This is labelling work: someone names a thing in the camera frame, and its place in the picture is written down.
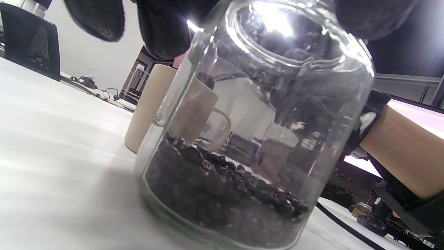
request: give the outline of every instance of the monitor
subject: monitor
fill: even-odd
[[[404,115],[408,119],[412,120],[419,126],[428,130],[429,132],[439,136],[444,140],[444,114],[435,112],[426,108],[421,108],[412,104],[408,104],[398,100],[390,100],[388,105]],[[352,156],[346,156],[344,159],[345,162],[348,162],[360,169],[363,169],[369,173],[372,173],[376,176],[379,176],[379,173],[376,171],[375,167],[370,161],[366,161],[363,159],[356,159]]]

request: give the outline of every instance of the gloved hand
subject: gloved hand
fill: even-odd
[[[145,47],[159,60],[173,59],[190,47],[186,24],[197,25],[219,0],[136,0]],[[335,11],[340,24],[361,39],[378,39],[398,28],[418,0],[320,0]],[[122,0],[65,0],[74,21],[104,41],[118,41],[124,31]]]

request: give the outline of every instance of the desk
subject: desk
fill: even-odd
[[[123,143],[130,112],[2,58],[0,87],[9,93],[0,98],[1,249],[209,249],[144,205]],[[371,248],[315,209],[293,249]]]

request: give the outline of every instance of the mug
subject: mug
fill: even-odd
[[[134,153],[139,151],[148,128],[156,123],[156,113],[173,81],[177,70],[166,65],[154,65],[134,111],[127,133],[125,145]],[[192,144],[204,129],[212,112],[221,114],[226,119],[219,139],[210,145],[210,152],[222,146],[230,135],[231,120],[221,109],[215,107],[218,96],[198,79],[190,83],[181,105],[168,128],[176,137]]]

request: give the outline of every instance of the office chair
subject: office chair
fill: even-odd
[[[5,59],[60,81],[57,27],[19,7],[0,3]]]

